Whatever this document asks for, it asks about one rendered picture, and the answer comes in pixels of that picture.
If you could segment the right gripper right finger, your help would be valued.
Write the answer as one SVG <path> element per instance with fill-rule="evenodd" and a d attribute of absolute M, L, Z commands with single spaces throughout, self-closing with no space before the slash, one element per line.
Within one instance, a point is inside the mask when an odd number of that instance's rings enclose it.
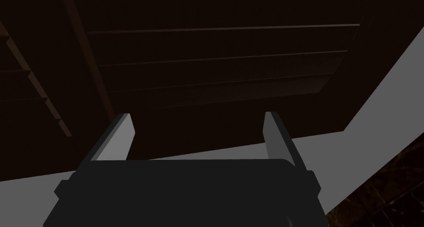
<path fill-rule="evenodd" d="M 296 168 L 306 170 L 302 157 L 277 112 L 265 113 L 263 137 L 269 159 L 284 159 Z"/>

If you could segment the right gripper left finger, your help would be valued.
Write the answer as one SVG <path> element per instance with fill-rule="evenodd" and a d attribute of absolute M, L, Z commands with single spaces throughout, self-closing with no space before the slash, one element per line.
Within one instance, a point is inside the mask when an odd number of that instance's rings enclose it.
<path fill-rule="evenodd" d="M 129 113 L 120 113 L 85 156 L 82 165 L 90 161 L 126 160 L 135 136 Z"/>

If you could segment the dark brown drawer cabinet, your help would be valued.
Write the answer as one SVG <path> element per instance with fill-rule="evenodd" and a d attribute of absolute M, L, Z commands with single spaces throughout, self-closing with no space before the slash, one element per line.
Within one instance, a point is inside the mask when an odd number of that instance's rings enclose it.
<path fill-rule="evenodd" d="M 132 160 L 343 131 L 424 0 L 0 0 L 0 181 L 72 171 L 120 113 Z"/>

